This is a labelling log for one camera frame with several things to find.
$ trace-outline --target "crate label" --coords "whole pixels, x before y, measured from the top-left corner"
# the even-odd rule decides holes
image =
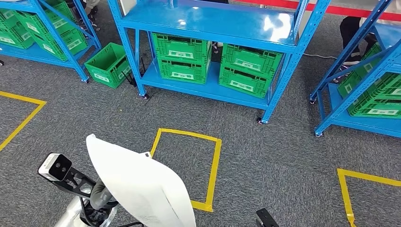
[[[121,79],[124,75],[127,75],[128,74],[128,72],[131,70],[131,66],[127,66],[123,71],[122,71],[122,73],[120,73],[119,75],[118,75],[118,79]]]
[[[392,95],[401,95],[401,89],[395,89],[392,93]]]
[[[344,88],[345,88],[347,94],[349,94],[352,91],[351,84],[347,84],[346,86],[344,86]]]
[[[168,51],[168,56],[193,59],[193,53],[189,53],[189,52]]]
[[[0,41],[6,42],[6,43],[9,43],[9,44],[15,44],[14,40],[8,39],[8,38],[5,38],[5,37],[0,37]]]
[[[240,65],[240,66],[244,66],[244,67],[247,67],[247,68],[250,68],[250,69],[253,69],[253,70],[257,70],[257,71],[260,71],[261,68],[262,68],[261,65],[253,64],[253,63],[250,63],[250,62],[247,62],[247,61],[243,61],[243,60],[238,59],[238,58],[235,59],[234,64]]]
[[[370,70],[373,69],[373,66],[371,63],[368,63],[368,64],[364,65],[364,68],[365,68],[366,72],[370,72]]]
[[[27,39],[29,39],[31,37],[31,34],[29,32],[23,34],[21,36],[22,40],[26,41]]]
[[[74,49],[76,46],[78,46],[81,43],[82,43],[82,41],[80,39],[77,39],[74,42],[68,44],[67,47],[68,47],[69,50],[72,50],[72,49]]]
[[[246,84],[242,84],[242,83],[234,81],[234,80],[232,80],[230,82],[230,85],[234,86],[234,87],[237,87],[237,88],[240,88],[240,89],[244,89],[244,90],[253,92],[253,87],[252,86],[249,86],[249,85],[246,85]]]
[[[171,77],[183,78],[183,79],[194,79],[193,74],[185,74],[179,72],[171,72]]]
[[[53,25],[57,29],[57,28],[63,26],[64,24],[66,24],[66,23],[67,22],[65,20],[61,19],[61,20],[58,20],[58,21],[54,22]]]
[[[25,22],[25,24],[26,24],[26,26],[27,26],[29,29],[31,29],[32,31],[37,32],[37,33],[40,34],[40,32],[37,30],[37,28],[36,28],[35,26],[33,26],[31,23]]]
[[[3,13],[3,16],[5,17],[5,19],[10,19],[11,17],[14,16],[14,12],[12,10],[9,10],[9,11]]]
[[[53,54],[56,54],[56,53],[54,52],[54,50],[53,50],[51,47],[49,47],[48,45],[46,45],[46,44],[43,44],[43,48],[45,48],[47,51],[52,52]]]
[[[398,110],[377,110],[371,109],[369,110],[368,114],[383,114],[383,115],[396,115]]]
[[[108,83],[110,82],[108,78],[102,77],[102,76],[100,76],[99,74],[94,73],[93,76],[96,77],[96,78],[98,78],[98,79],[101,79],[101,80],[103,80],[103,81],[106,81],[106,82],[108,82]]]

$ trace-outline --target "yellow floor marking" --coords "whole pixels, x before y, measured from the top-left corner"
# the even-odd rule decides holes
[[[0,96],[18,99],[25,102],[30,102],[34,104],[38,104],[38,107],[0,144],[0,151],[25,127],[26,124],[42,109],[42,107],[46,104],[45,101],[29,98],[25,96],[19,96],[15,94],[11,94],[8,92],[0,91]]]
[[[384,183],[396,187],[401,187],[401,181],[389,179],[389,178],[384,178],[380,176],[374,176],[374,175],[369,175],[369,174],[363,174],[359,172],[354,172],[350,170],[345,170],[345,169],[337,169],[337,174],[339,176],[339,181],[340,181],[340,186],[341,186],[341,194],[342,194],[342,199],[344,200],[344,207],[345,207],[345,212],[347,213],[347,219],[349,223],[351,224],[351,227],[357,227],[354,222],[355,222],[355,217],[354,217],[354,212],[352,211],[352,206],[351,206],[351,199],[349,198],[348,194],[348,187],[347,187],[347,182],[345,180],[346,176],[351,176],[359,179],[364,179],[368,181],[374,181],[378,183]]]
[[[153,147],[152,147],[152,150],[150,151],[150,155],[152,157],[156,151],[156,147],[157,147],[157,144],[159,143],[162,132],[170,132],[170,133],[175,133],[175,134],[180,134],[180,135],[194,136],[194,137],[198,137],[198,138],[205,139],[205,140],[211,140],[216,143],[215,148],[214,148],[212,166],[210,169],[208,191],[206,193],[206,202],[191,201],[192,207],[199,209],[199,210],[207,211],[207,212],[213,212],[212,203],[213,203],[214,189],[215,189],[215,185],[216,185],[218,160],[220,159],[220,150],[221,150],[221,143],[222,143],[221,139],[207,136],[207,135],[198,134],[195,132],[190,132],[190,131],[181,131],[181,130],[175,130],[175,129],[160,128],[159,130],[157,130],[155,142],[153,142]]]

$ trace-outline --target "white panel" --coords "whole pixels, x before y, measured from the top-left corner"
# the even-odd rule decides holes
[[[120,0],[120,2],[124,16],[137,4],[137,0]]]

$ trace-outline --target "green plastic crate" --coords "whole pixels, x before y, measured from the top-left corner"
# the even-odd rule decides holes
[[[273,78],[274,72],[271,72],[271,74],[269,78]],[[255,76],[221,64],[218,83],[258,98],[264,98],[271,83],[271,79]]]
[[[375,44],[370,51],[365,54],[363,60],[379,53],[381,51],[379,44]],[[345,80],[338,86],[339,93],[345,97],[352,89],[361,81],[366,74],[380,61],[376,59],[368,64],[365,64],[353,71]],[[371,99],[392,99],[401,100],[401,74],[385,73],[381,78],[374,82],[365,92],[366,98]]]
[[[105,46],[85,66],[94,81],[112,88],[117,88],[125,80],[125,75],[131,73],[124,47],[114,43]]]
[[[203,64],[209,57],[211,41],[152,33],[158,59]]]
[[[158,59],[160,75],[164,79],[205,84],[210,58],[206,64]]]
[[[66,61],[68,59],[54,39],[52,41],[48,41],[35,33],[33,33],[32,35],[34,40],[42,49],[46,50],[47,52],[51,53],[62,61]],[[68,46],[68,49],[72,54],[76,54],[87,47],[87,41],[78,29],[73,29],[71,31],[61,34],[61,38]]]
[[[259,77],[269,77],[279,67],[282,53],[224,44],[221,63]]]
[[[401,119],[401,100],[363,99],[362,102],[356,100],[348,108],[348,112],[351,116]]]
[[[53,8],[63,14],[66,18],[70,19],[72,22],[75,22],[75,17],[68,8],[66,2],[58,3],[57,5],[53,6]],[[51,12],[49,9],[46,9],[45,13],[59,34],[63,34],[75,29],[74,26],[57,16],[55,13]],[[16,11],[16,16],[28,31],[35,33],[36,35],[39,35],[48,41],[53,40],[52,34],[49,32],[37,14]]]
[[[0,9],[0,28],[10,29],[17,26],[18,18],[11,9]]]
[[[18,22],[17,25],[11,29],[0,28],[0,43],[21,49],[28,49],[35,41],[31,34]]]

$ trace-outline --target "shelf frame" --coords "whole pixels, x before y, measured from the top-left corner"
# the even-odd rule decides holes
[[[363,23],[360,29],[357,31],[355,36],[351,39],[349,44],[344,48],[341,52],[337,60],[332,64],[330,69],[326,72],[323,79],[320,81],[315,90],[310,94],[309,100],[312,104],[316,101],[319,105],[319,112],[321,117],[321,122],[315,128],[315,135],[320,137],[323,135],[323,131],[327,129],[330,125],[340,125],[344,127],[350,127],[359,130],[365,130],[395,137],[401,137],[401,127],[400,130],[388,129],[390,124],[383,124],[383,127],[372,126],[372,122],[381,121],[380,118],[373,117],[351,117],[347,108],[363,93],[365,92],[377,79],[379,79],[382,75],[384,75],[388,71],[392,71],[394,66],[397,64],[397,61],[401,59],[401,40],[395,43],[393,46],[383,46],[382,51],[369,59],[361,61],[357,65],[354,65],[347,70],[339,71],[340,66],[346,60],[346,58],[352,53],[354,48],[360,43],[360,41],[372,30],[375,29],[375,24],[380,15],[385,11],[387,6],[390,4],[389,1],[380,1],[376,7],[373,9],[370,16]],[[340,76],[344,75],[348,72],[355,70],[356,68],[370,62],[378,57],[381,57],[381,60],[375,65],[375,67],[368,72],[368,74],[359,82],[359,84],[345,97],[338,98],[336,94],[335,85],[330,82]],[[333,97],[335,97],[335,105],[331,103],[331,110],[326,115],[324,112],[323,106],[323,98],[322,92],[328,89],[329,97],[331,101],[333,101]]]
[[[138,1],[138,4],[144,3],[149,0],[140,0]],[[299,25],[299,21],[302,18],[302,15],[305,11],[305,7],[309,0],[301,0],[299,3],[299,7],[297,8],[296,12],[293,14],[295,17],[294,19],[294,24],[292,25],[293,32],[294,34],[297,34],[297,28]],[[264,114],[260,120],[261,123],[267,123],[269,118],[271,117],[281,95],[284,92],[284,89],[286,88],[295,68],[297,67],[303,53],[305,52],[305,49],[307,45],[309,44],[313,34],[316,31],[317,26],[319,25],[324,12],[326,11],[330,0],[318,0],[313,12],[312,16],[310,17],[307,27],[305,28],[305,31],[299,38],[298,42],[294,44],[288,44],[288,43],[280,43],[280,42],[272,42],[272,41],[267,41],[263,39],[254,39],[254,38],[249,38],[249,37],[244,37],[244,36],[233,36],[233,35],[228,35],[228,34],[221,34],[221,33],[216,33],[216,32],[211,32],[211,31],[202,31],[200,29],[185,29],[185,28],[178,28],[178,27],[173,27],[173,26],[165,26],[161,24],[156,24],[156,23],[145,23],[141,20],[138,21],[133,21],[129,20],[128,16],[123,16],[122,12],[120,10],[119,4],[117,3],[117,0],[108,0],[110,10],[112,12],[114,21],[117,25],[117,30],[120,34],[122,44],[124,46],[124,49],[127,54],[128,61],[131,65],[132,71],[133,71],[133,78],[135,79],[137,86],[138,86],[138,92],[140,96],[145,97],[146,95],[146,90],[144,88],[144,85],[150,85],[150,86],[155,86],[155,87],[161,87],[164,89],[169,89],[169,90],[174,90],[174,91],[179,91],[187,94],[192,94],[192,95],[198,95],[202,97],[207,97],[211,99],[216,99],[220,101],[225,101],[225,102],[230,102],[230,103],[235,103],[239,105],[245,105],[249,107],[254,107],[254,108],[259,108],[264,110]],[[173,4],[180,4],[180,0],[177,0],[177,2],[172,1]],[[191,3],[191,0],[185,0],[184,3]],[[227,6],[224,6],[224,4],[221,3],[214,3],[214,2],[208,2],[207,3],[209,7],[213,8],[218,8],[221,10],[222,13],[224,14],[230,14],[229,10],[227,9]],[[237,5],[230,5],[229,6],[230,10],[231,9],[238,9],[238,10],[255,10],[254,8],[250,8],[247,6],[237,6]],[[219,20],[219,23],[225,23],[224,19]],[[130,40],[128,38],[128,29],[134,29],[135,30],[135,49],[133,49]],[[281,64],[281,70],[278,73],[278,80],[276,83],[275,87],[271,87],[268,91],[268,94],[266,95],[267,98],[261,99],[263,104],[256,104],[255,102],[252,101],[244,101],[241,98],[244,97],[243,93],[238,92],[238,91],[233,91],[231,97],[227,96],[220,96],[213,94],[211,92],[203,92],[205,89],[199,89],[199,90],[190,90],[190,89],[182,89],[180,85],[177,86],[171,86],[170,82],[167,80],[161,80],[156,83],[152,82],[150,80],[143,79],[141,74],[139,73],[139,31],[140,30],[145,30],[148,33],[148,41],[149,45],[151,48],[151,53],[153,59],[156,58],[155,50],[153,49],[153,40],[151,37],[151,32],[161,32],[161,33],[167,33],[171,35],[179,35],[179,36],[185,36],[185,37],[192,37],[192,38],[198,38],[198,39],[205,39],[205,40],[213,40],[213,41],[219,41],[219,42],[225,42],[225,43],[230,43],[230,44],[237,44],[237,45],[243,45],[243,46],[249,46],[249,47],[254,47],[254,48],[259,48],[259,49],[265,49],[265,50],[272,50],[272,51],[278,51],[284,53],[283,59],[282,59],[282,64]],[[150,76],[148,72],[145,72],[144,78]],[[160,77],[158,73],[154,72],[152,73],[153,77]]]
[[[66,18],[64,15],[62,15],[60,12],[55,10],[53,7],[48,5],[45,0],[24,0],[24,1],[17,1],[17,2],[3,2],[0,1],[0,8],[3,9],[12,9],[12,10],[19,10],[19,11],[25,11],[25,12],[31,12],[31,13],[36,13],[38,17],[42,20],[43,24],[45,27],[49,30],[49,32],[52,34],[54,37],[55,41],[57,44],[60,46],[60,48],[63,50],[63,52],[67,56],[66,61],[61,61],[55,57],[53,57],[50,54],[47,54],[46,51],[44,50],[39,50],[35,46],[32,46],[28,48],[27,50],[16,50],[15,48],[11,48],[5,44],[0,44],[0,55],[7,55],[7,56],[12,56],[12,57],[17,57],[21,59],[26,59],[26,60],[32,60],[32,61],[38,61],[38,62],[43,62],[43,63],[48,63],[48,64],[53,64],[53,65],[58,65],[58,66],[63,66],[67,68],[72,68],[74,69],[82,82],[88,82],[88,76],[84,72],[85,65],[84,64],[79,64],[78,60],[81,59],[86,52],[88,52],[91,47],[94,47],[94,50],[91,54],[93,56],[94,54],[98,53],[100,49],[102,48],[99,39],[97,38],[97,35],[92,27],[92,24],[89,21],[89,18],[87,17],[81,3],[79,0],[73,0],[74,4],[83,19],[83,22],[85,26],[88,28],[88,31],[82,30],[78,25],[76,25],[74,22]],[[62,19],[66,20],[69,24],[83,32],[87,36],[87,41],[88,41],[88,47],[77,53],[76,55],[73,55],[67,45],[63,42],[60,34],[56,31],[56,28],[54,25],[50,22],[50,20],[47,18],[45,12],[45,9],[49,9],[58,16],[60,16]]]

